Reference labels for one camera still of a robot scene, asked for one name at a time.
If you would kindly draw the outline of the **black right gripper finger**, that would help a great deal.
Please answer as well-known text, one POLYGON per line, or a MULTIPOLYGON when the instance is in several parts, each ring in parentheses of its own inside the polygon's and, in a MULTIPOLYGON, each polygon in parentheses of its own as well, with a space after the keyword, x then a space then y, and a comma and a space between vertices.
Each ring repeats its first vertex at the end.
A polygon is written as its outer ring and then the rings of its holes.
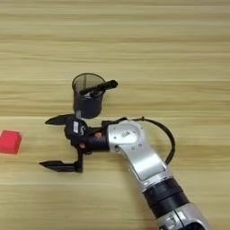
POLYGON ((58 173, 81 173, 84 170, 84 152, 77 149, 77 159, 72 163, 64 163, 63 161, 50 160, 40 162, 40 165, 58 173))
POLYGON ((74 114, 62 114, 45 121, 47 125, 66 125, 75 117, 74 114))

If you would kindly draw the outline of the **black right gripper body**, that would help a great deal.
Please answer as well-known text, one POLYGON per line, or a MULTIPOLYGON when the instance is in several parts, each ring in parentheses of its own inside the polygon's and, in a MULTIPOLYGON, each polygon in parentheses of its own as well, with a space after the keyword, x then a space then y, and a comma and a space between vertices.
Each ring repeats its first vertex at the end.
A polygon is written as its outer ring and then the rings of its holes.
POLYGON ((78 135, 75 139, 77 149, 84 154, 109 151, 108 127, 112 124, 114 124, 112 120, 103 120, 99 127, 89 127, 84 120, 77 119, 75 121, 78 135))

